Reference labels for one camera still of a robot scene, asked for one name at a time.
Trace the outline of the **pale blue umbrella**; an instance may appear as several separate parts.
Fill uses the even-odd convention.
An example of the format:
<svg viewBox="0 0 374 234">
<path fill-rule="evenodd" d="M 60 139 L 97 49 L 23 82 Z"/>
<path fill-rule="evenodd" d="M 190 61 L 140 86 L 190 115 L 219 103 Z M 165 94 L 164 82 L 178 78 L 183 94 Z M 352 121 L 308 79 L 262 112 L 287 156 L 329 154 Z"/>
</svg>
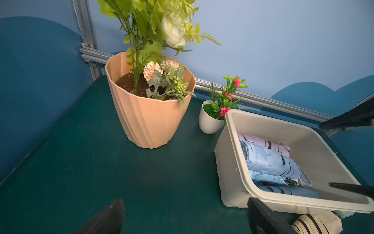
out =
<svg viewBox="0 0 374 234">
<path fill-rule="evenodd" d="M 313 185 L 306 172 L 292 159 L 247 141 L 241 141 L 240 145 L 248 170 L 294 179 L 301 185 Z"/>
</svg>

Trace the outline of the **mint umbrella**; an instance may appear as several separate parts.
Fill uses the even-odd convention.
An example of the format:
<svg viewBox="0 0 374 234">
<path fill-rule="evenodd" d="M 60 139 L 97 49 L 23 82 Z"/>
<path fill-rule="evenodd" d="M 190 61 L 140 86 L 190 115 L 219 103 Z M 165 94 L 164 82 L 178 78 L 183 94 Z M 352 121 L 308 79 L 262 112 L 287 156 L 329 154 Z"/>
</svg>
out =
<svg viewBox="0 0 374 234">
<path fill-rule="evenodd" d="M 333 213 L 337 215 L 340 219 L 344 219 L 355 214 L 354 212 L 348 212 L 348 211 L 333 211 Z"/>
</svg>

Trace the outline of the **blue-grey umbrella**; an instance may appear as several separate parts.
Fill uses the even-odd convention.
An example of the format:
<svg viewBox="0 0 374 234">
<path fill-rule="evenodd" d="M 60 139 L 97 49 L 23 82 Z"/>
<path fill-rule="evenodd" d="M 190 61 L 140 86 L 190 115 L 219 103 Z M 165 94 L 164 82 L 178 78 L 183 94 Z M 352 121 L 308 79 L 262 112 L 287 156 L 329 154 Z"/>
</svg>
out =
<svg viewBox="0 0 374 234">
<path fill-rule="evenodd" d="M 251 170 L 249 172 L 252 181 L 262 191 L 319 199 L 319 195 L 315 191 L 305 188 L 294 179 Z"/>
</svg>

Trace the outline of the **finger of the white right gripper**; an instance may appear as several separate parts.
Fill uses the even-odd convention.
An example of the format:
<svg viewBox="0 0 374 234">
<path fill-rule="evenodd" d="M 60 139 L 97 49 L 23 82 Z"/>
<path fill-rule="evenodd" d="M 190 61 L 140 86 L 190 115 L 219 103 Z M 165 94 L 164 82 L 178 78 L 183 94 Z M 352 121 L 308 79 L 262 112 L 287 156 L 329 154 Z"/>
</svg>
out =
<svg viewBox="0 0 374 234">
<path fill-rule="evenodd" d="M 371 126 L 374 124 L 374 98 L 348 112 L 319 124 L 321 130 Z"/>
</svg>

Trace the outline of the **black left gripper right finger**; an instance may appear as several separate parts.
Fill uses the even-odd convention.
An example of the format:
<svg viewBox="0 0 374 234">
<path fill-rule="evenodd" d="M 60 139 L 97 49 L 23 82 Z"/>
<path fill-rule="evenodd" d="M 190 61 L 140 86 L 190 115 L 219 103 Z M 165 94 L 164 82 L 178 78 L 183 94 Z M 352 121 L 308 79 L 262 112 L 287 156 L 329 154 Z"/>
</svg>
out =
<svg viewBox="0 0 374 234">
<path fill-rule="evenodd" d="M 247 205 L 247 219 L 252 234 L 297 233 L 258 198 L 249 198 Z"/>
</svg>

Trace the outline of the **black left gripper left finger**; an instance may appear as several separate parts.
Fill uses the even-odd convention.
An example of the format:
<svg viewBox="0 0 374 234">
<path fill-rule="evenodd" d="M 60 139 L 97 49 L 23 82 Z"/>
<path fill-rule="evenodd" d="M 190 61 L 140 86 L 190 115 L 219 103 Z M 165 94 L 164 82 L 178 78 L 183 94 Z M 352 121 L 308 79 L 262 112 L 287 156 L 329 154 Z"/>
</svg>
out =
<svg viewBox="0 0 374 234">
<path fill-rule="evenodd" d="M 116 199 L 84 224 L 76 234 L 120 234 L 124 218 L 123 200 Z"/>
</svg>

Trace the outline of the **tan umbrella with black strap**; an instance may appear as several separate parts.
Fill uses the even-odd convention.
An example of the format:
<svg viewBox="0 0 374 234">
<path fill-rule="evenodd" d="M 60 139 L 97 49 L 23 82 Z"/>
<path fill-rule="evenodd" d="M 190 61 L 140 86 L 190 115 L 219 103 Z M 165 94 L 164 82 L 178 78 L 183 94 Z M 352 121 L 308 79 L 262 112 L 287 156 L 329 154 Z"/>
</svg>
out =
<svg viewBox="0 0 374 234">
<path fill-rule="evenodd" d="M 341 219 L 333 212 L 303 214 L 291 225 L 298 234 L 340 234 Z"/>
</svg>

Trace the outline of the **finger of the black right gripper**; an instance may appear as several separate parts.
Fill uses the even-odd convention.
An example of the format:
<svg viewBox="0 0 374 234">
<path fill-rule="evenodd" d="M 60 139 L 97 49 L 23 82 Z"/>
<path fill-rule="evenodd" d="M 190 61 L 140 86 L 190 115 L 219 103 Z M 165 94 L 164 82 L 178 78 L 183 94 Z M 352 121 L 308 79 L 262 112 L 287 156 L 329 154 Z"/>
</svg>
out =
<svg viewBox="0 0 374 234">
<path fill-rule="evenodd" d="M 369 198 L 374 197 L 374 187 L 373 186 L 362 186 L 356 184 L 347 184 L 347 183 L 338 183 L 338 182 L 329 182 L 329 186 L 348 192 L 360 194 Z"/>
</svg>

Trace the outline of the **lilac umbrella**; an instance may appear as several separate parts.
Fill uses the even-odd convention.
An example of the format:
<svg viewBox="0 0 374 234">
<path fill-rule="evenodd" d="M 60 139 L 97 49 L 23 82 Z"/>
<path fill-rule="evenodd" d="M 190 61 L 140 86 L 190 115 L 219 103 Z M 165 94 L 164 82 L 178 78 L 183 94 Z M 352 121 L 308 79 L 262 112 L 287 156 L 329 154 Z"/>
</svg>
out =
<svg viewBox="0 0 374 234">
<path fill-rule="evenodd" d="M 268 141 L 264 138 L 260 138 L 260 137 L 256 137 L 256 136 L 252 136 L 248 134 L 242 134 L 242 133 L 238 133 L 238 138 L 239 138 L 239 141 L 247 141 L 249 143 L 270 149 L 276 153 L 281 154 L 284 157 L 287 157 L 287 158 L 290 157 L 291 148 L 285 144 L 282 144 L 282 143 L 277 144 L 275 142 Z"/>
</svg>

